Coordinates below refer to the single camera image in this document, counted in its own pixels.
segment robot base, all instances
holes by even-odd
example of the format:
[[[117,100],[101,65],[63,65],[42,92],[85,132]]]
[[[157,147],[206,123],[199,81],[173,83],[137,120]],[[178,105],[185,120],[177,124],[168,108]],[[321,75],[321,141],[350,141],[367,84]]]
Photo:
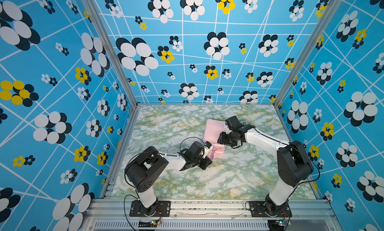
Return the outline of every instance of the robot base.
[[[162,213],[160,210],[156,210],[156,213],[153,215],[153,217],[160,217],[159,214],[161,214],[162,217],[169,217],[169,211],[170,211],[170,201],[158,201],[156,205],[156,209],[160,208],[162,210]],[[131,210],[129,212],[130,217],[148,217],[149,215],[146,215],[146,210],[141,204],[139,200],[135,200],[131,203]]]
[[[265,206],[264,206],[265,201],[249,201],[248,203],[250,205],[250,211],[253,218],[270,218],[271,217],[265,212]],[[278,214],[275,217],[284,218],[284,216],[286,218],[292,217],[292,213],[290,211],[290,207],[288,203],[286,203],[281,208],[281,210],[278,212]]]

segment marble tabletop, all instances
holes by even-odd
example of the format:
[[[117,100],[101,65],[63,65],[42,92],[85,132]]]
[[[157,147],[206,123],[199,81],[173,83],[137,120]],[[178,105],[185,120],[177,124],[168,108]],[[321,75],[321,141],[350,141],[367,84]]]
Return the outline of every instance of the marble tabletop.
[[[111,198],[136,196],[124,180],[124,168],[133,155],[149,146],[162,153],[177,153],[185,138],[203,138],[207,119],[224,121],[233,115],[240,122],[288,140],[272,105],[142,105]],[[182,149],[195,140],[186,140]],[[277,180],[277,160],[265,150],[244,143],[237,149],[226,147],[206,170],[196,166],[184,171],[163,171],[153,187],[159,199],[264,199]],[[291,198],[315,196],[306,183]]]

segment blue wall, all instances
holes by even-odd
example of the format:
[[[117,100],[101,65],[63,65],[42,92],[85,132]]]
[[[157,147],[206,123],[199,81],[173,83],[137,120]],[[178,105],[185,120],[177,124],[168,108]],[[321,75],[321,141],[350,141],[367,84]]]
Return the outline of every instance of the blue wall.
[[[270,104],[329,0],[95,1],[138,102]]]
[[[77,230],[131,106],[81,0],[0,3],[0,230]]]
[[[343,0],[279,106],[344,230],[384,229],[382,4]]]

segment marble pattern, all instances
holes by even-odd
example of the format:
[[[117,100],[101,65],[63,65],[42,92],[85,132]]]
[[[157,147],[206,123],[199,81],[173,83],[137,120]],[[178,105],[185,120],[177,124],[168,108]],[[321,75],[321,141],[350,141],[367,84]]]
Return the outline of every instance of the marble pattern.
[[[203,138],[207,119],[225,120],[236,115],[240,122],[255,124],[261,131],[288,140],[272,105],[144,105],[134,127],[111,198],[136,196],[124,180],[124,168],[134,154],[154,146],[162,153],[179,152],[187,137]],[[182,144],[188,148],[196,139]],[[264,199],[278,179],[277,160],[263,149],[244,143],[225,148],[206,170],[166,170],[154,184],[159,199]],[[306,183],[292,199],[315,199]]]

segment pink object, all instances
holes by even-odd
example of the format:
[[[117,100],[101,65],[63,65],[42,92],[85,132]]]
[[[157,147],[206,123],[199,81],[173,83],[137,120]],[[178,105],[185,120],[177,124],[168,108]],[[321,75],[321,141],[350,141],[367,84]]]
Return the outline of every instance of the pink object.
[[[225,132],[224,121],[218,121],[214,119],[207,120],[203,141],[208,141],[213,146],[212,151],[209,151],[207,155],[211,160],[214,160],[224,153],[225,145],[219,144],[217,142],[221,132]]]

